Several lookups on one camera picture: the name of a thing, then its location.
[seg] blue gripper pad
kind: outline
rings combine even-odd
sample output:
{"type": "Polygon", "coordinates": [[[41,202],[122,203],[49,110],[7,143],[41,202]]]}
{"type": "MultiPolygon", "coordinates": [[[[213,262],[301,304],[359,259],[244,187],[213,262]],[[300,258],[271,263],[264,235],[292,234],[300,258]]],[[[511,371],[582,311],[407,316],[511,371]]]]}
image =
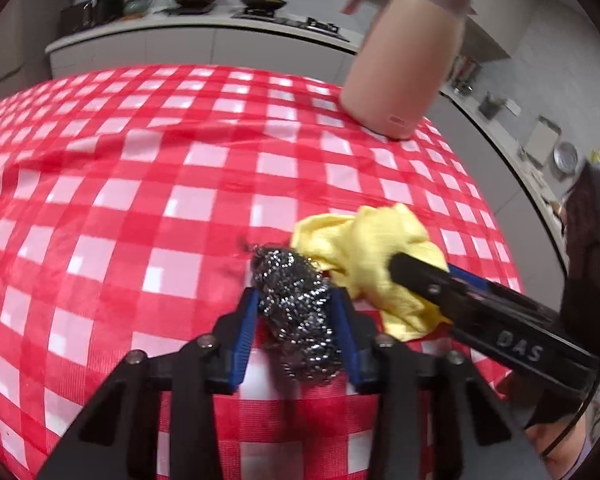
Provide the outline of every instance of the blue gripper pad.
{"type": "Polygon", "coordinates": [[[349,383],[360,394],[376,393],[379,367],[372,346],[378,330],[373,319],[355,311],[345,288],[331,289],[329,307],[330,323],[349,383]]]}
{"type": "Polygon", "coordinates": [[[259,301],[259,291],[254,288],[248,288],[240,300],[240,306],[238,306],[238,309],[244,309],[244,313],[235,339],[235,345],[231,352],[231,372],[228,383],[232,390],[235,390],[244,381],[244,374],[247,369],[251,346],[253,345],[253,338],[256,332],[259,301]]]}
{"type": "Polygon", "coordinates": [[[467,272],[464,269],[460,269],[460,267],[456,267],[453,265],[449,265],[449,273],[458,280],[462,280],[463,282],[471,285],[473,288],[477,288],[483,292],[489,291],[489,282],[480,276],[476,276],[470,272],[467,272]]]}

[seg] stove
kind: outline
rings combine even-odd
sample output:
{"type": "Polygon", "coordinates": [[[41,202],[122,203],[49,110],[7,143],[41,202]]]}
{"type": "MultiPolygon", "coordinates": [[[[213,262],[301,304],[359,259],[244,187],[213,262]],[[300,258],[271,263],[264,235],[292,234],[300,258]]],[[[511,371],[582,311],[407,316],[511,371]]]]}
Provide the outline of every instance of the stove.
{"type": "Polygon", "coordinates": [[[215,6],[216,3],[214,2],[206,7],[170,7],[169,9],[164,9],[162,12],[166,12],[171,16],[197,16],[211,12],[215,6]]]}
{"type": "Polygon", "coordinates": [[[239,20],[256,20],[258,22],[277,23],[278,25],[286,25],[287,27],[302,28],[350,43],[347,38],[344,38],[343,35],[340,34],[340,27],[333,25],[333,23],[319,22],[314,18],[307,18],[304,22],[301,22],[299,20],[292,20],[291,18],[284,18],[283,16],[276,16],[273,11],[249,8],[244,9],[243,12],[234,14],[232,18],[237,18],[239,20]]]}

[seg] screw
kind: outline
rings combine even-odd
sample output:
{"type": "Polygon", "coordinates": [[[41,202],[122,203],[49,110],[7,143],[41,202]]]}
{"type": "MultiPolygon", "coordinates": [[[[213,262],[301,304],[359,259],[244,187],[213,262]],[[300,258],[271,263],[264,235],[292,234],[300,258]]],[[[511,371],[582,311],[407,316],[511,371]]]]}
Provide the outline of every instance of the screw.
{"type": "Polygon", "coordinates": [[[461,365],[464,363],[464,356],[458,350],[452,350],[446,355],[446,358],[453,365],[461,365]]]}
{"type": "Polygon", "coordinates": [[[137,365],[143,361],[146,354],[142,350],[132,350],[125,356],[125,361],[130,365],[137,365]]]}
{"type": "Polygon", "coordinates": [[[389,348],[395,344],[395,339],[388,334],[381,333],[376,336],[375,342],[380,348],[389,348]]]}
{"type": "Polygon", "coordinates": [[[213,348],[216,345],[216,337],[213,334],[201,335],[198,338],[200,348],[213,348]]]}

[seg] kitchen counter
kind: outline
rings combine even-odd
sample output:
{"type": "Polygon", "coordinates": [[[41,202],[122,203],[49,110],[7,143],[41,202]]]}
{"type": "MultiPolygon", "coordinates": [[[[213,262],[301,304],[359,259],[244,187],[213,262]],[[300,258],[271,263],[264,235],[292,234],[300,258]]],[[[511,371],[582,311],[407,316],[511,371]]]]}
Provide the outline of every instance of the kitchen counter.
{"type": "Polygon", "coordinates": [[[542,179],[539,171],[533,170],[530,163],[518,155],[519,144],[507,130],[497,121],[488,121],[478,111],[479,103],[472,97],[463,98],[456,94],[451,87],[444,85],[440,93],[445,95],[459,108],[482,132],[491,145],[500,153],[519,183],[523,186],[529,200],[538,211],[547,233],[550,235],[564,268],[568,268],[569,258],[566,253],[561,225],[554,216],[550,206],[545,201],[557,200],[553,191],[542,179]]]}
{"type": "MultiPolygon", "coordinates": [[[[90,28],[89,30],[77,32],[70,36],[65,36],[47,45],[45,53],[48,55],[73,44],[110,36],[112,34],[161,27],[223,27],[256,30],[272,34],[281,34],[300,40],[311,41],[312,43],[320,43],[349,54],[356,54],[360,44],[362,44],[362,34],[343,28],[340,29],[340,34],[349,41],[339,40],[338,38],[332,38],[331,36],[319,32],[312,32],[303,28],[289,27],[288,25],[232,18],[233,14],[241,12],[243,9],[244,6],[217,6],[208,14],[192,16],[170,16],[156,9],[156,12],[152,12],[143,18],[135,20],[119,20],[107,25],[101,25],[99,27],[90,28]]],[[[306,19],[306,17],[284,14],[282,12],[280,12],[279,15],[293,20],[304,21],[306,19]]]]}

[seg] gingham tablecloth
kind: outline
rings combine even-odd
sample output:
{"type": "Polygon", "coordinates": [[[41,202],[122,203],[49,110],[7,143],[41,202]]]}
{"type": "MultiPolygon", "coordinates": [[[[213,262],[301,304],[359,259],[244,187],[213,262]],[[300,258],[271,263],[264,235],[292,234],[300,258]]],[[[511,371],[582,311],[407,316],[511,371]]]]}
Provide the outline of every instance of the gingham tablecloth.
{"type": "MultiPolygon", "coordinates": [[[[40,469],[126,352],[175,351],[234,309],[244,240],[286,242],[305,216],[403,202],[450,263],[518,289],[492,213],[433,124],[389,142],[347,117],[338,92],[257,70],[149,66],[0,102],[0,456],[16,476],[40,469]]],[[[215,400],[225,478],[362,479],[376,399],[344,377],[285,383],[263,340],[239,393],[215,400]]],[[[505,373],[472,358],[488,381],[505,373]]],[[[423,457],[424,475],[427,446],[423,457]]]]}

